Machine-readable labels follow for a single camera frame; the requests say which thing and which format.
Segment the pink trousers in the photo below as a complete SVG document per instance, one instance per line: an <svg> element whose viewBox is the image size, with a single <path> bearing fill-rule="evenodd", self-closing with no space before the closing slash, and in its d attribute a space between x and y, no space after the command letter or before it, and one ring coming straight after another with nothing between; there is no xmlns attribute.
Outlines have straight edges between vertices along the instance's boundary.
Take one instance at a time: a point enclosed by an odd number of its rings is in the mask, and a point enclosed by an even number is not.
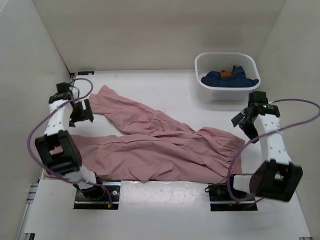
<svg viewBox="0 0 320 240"><path fill-rule="evenodd" d="M104 180L189 181L223 184L241 174L245 141L229 132L192 129L165 113L118 95L108 86L89 97L121 136L72 135L84 166Z"/></svg>

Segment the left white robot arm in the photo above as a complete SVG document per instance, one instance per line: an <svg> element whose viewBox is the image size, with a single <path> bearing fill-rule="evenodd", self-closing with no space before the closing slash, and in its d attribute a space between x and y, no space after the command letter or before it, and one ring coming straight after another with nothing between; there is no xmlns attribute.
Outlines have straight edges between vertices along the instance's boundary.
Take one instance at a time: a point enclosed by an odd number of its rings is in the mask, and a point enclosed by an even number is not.
<svg viewBox="0 0 320 240"><path fill-rule="evenodd" d="M88 99L75 103L67 99L49 99L51 116L42 137L35 139L35 147L47 173L72 182L84 196L100 200L105 188L97 174L83 164L80 150L68 132L76 122L93 121Z"/></svg>

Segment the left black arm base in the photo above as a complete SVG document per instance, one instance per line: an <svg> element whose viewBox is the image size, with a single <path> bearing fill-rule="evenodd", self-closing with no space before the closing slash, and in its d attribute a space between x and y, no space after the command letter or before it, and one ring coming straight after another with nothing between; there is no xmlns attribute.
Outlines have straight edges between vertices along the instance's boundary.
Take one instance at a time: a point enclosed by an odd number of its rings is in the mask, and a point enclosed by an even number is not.
<svg viewBox="0 0 320 240"><path fill-rule="evenodd" d="M103 181L101 187L94 192L85 193L76 190L73 208L76 210L118 210L120 203L121 182Z"/></svg>

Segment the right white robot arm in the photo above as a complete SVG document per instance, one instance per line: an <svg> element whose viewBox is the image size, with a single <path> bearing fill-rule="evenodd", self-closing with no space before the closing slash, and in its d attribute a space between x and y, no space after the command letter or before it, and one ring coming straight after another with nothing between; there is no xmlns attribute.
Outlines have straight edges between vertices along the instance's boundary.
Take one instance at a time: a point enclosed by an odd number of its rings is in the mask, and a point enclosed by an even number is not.
<svg viewBox="0 0 320 240"><path fill-rule="evenodd" d="M280 112L277 106L268 103L251 103L241 113L243 118L232 119L239 126L249 143L259 143L262 154L261 166L250 176L227 175L224 193L237 202L244 193L253 196L289 202L303 176L302 167L294 165L280 129Z"/></svg>

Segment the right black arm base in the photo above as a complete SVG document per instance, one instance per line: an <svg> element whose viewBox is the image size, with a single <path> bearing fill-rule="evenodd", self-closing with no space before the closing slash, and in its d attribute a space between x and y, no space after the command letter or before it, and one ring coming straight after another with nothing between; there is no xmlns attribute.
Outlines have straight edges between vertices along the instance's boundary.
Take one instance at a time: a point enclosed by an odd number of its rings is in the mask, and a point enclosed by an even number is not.
<svg viewBox="0 0 320 240"><path fill-rule="evenodd" d="M245 212L257 211L254 197L245 201L235 201L230 197L226 184L209 184L204 192L209 196L211 212Z"/></svg>

